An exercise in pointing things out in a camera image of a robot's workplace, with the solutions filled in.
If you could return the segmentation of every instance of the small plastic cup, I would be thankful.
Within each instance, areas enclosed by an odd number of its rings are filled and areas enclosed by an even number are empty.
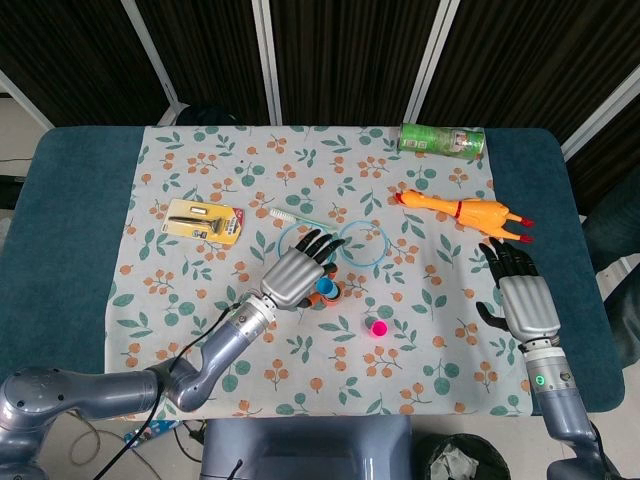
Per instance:
[[[327,277],[322,277],[316,282],[316,291],[329,299],[336,298],[339,293],[338,286]]]
[[[387,334],[387,332],[389,331],[389,327],[387,327],[387,324],[382,320],[376,320],[375,322],[373,322],[373,325],[371,325],[370,331],[371,335],[380,338],[384,337]]]

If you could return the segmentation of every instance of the rubber chicken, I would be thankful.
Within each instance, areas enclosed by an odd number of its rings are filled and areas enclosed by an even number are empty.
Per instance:
[[[440,200],[438,198],[425,197],[415,190],[396,193],[396,200],[407,207],[429,208],[447,213],[461,225],[475,228],[492,237],[508,238],[522,243],[533,242],[533,237],[529,235],[516,235],[502,228],[507,220],[519,222],[525,227],[532,227],[534,223],[533,220],[510,213],[509,209],[500,202],[481,200],[479,198],[460,201]]]

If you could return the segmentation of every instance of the white toothbrush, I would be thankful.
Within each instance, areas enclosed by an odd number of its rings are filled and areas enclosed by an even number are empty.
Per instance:
[[[284,220],[289,223],[310,223],[312,225],[316,225],[320,228],[325,229],[327,232],[335,232],[336,228],[331,227],[329,225],[325,225],[324,223],[316,222],[315,220],[310,220],[305,217],[301,217],[300,215],[296,215],[294,213],[285,212],[284,210],[280,210],[279,208],[269,208],[269,215],[273,218],[279,218],[280,220]]]

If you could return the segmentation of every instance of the floral tablecloth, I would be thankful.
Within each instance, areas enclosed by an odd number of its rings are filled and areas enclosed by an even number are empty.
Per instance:
[[[268,215],[278,207],[337,230],[371,222],[368,231],[359,229],[365,240],[358,245],[373,244],[382,230],[387,255],[367,268],[338,255],[339,305],[279,312],[202,408],[186,414],[163,400],[157,418],[529,415],[516,342],[484,325],[475,309],[476,301],[497,313],[502,308],[477,248],[486,238],[444,214],[396,205],[393,197],[414,188],[446,199],[493,199],[487,152],[473,161],[397,152],[396,132],[148,127],[106,310],[106,370],[142,369],[177,355],[255,289],[288,227]],[[173,198],[245,209],[238,243],[163,234]],[[301,235],[304,226],[297,228]],[[381,339],[368,332],[374,319],[390,327]],[[187,358],[200,367],[197,347]]]

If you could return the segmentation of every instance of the green can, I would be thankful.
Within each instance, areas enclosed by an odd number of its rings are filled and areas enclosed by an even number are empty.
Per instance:
[[[427,152],[474,160],[482,155],[484,133],[462,128],[429,127],[403,123],[398,150]]]

